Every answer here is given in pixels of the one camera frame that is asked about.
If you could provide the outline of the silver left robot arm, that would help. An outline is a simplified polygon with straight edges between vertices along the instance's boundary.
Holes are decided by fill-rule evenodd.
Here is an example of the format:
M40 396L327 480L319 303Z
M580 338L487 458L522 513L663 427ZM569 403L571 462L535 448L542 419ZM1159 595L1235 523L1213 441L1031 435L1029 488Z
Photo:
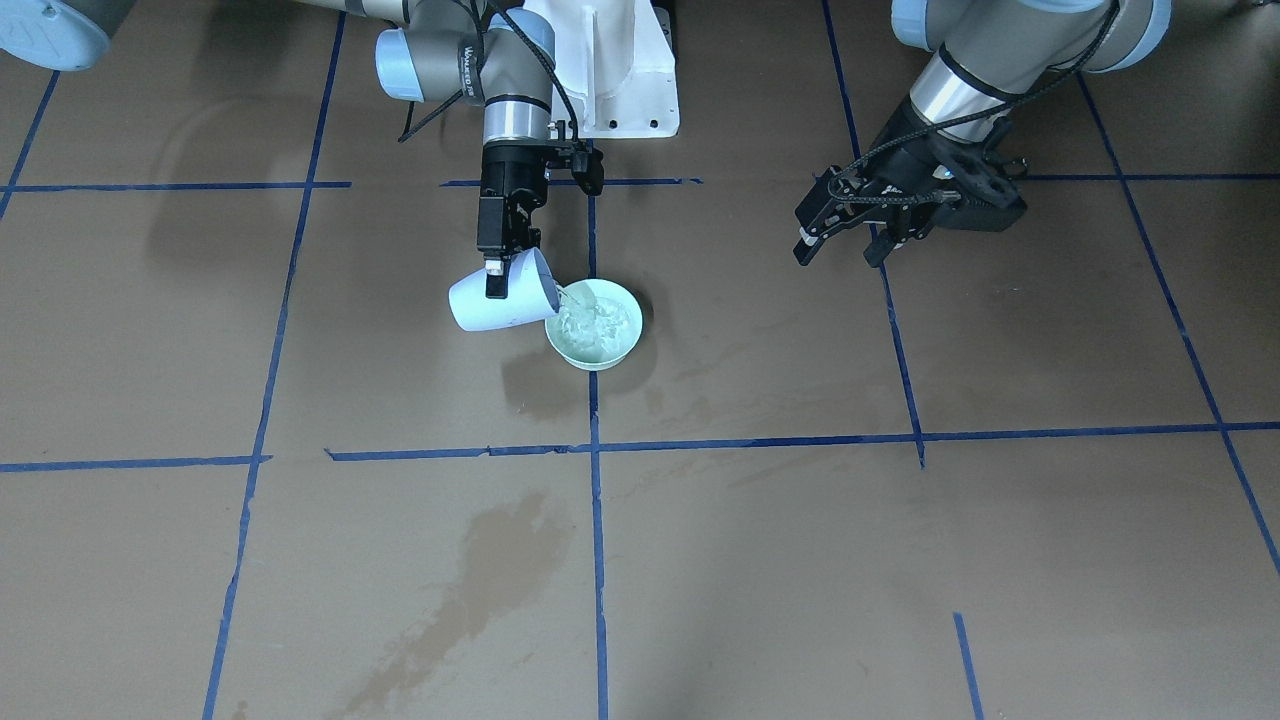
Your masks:
M795 217L806 265L855 225L867 264L933 229L1001 232L1027 210L1021 159L998 146L1010 114L1082 73L1133 67L1160 45L1170 1L895 1L893 33L929 61L870 147L818 176Z

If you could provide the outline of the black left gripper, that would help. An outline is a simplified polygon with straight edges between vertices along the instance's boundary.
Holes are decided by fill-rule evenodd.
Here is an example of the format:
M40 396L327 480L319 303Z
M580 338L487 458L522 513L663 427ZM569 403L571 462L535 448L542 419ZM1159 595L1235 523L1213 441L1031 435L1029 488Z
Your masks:
M925 122L902 101L860 167L829 167L797 205L794 256L808 266L827 240L858 224L872 228L864 259L882 268L896 249L932 229L1000 232L1027 202L998 145L1012 128L1004 115L978 120L974 141L947 129L923 135Z

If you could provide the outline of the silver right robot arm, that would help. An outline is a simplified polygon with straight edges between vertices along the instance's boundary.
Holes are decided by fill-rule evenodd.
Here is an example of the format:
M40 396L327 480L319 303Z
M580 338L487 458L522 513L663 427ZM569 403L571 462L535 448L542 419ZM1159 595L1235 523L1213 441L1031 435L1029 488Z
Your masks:
M599 160L580 135L557 73L557 35L525 6L498 1L335 1L349 15L383 20L375 72L383 91L435 113L466 102L484 110L477 250L485 299L515 292L518 266L538 255L532 214L547 201L550 172L568 168L582 188L602 187Z

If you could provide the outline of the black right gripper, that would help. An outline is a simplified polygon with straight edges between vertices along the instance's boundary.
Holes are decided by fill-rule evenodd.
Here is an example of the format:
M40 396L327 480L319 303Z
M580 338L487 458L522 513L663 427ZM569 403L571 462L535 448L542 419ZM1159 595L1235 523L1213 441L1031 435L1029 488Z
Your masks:
M507 299L509 255L541 245L532 214L547 204L548 140L497 140L483 146L476 246L484 254L485 297Z

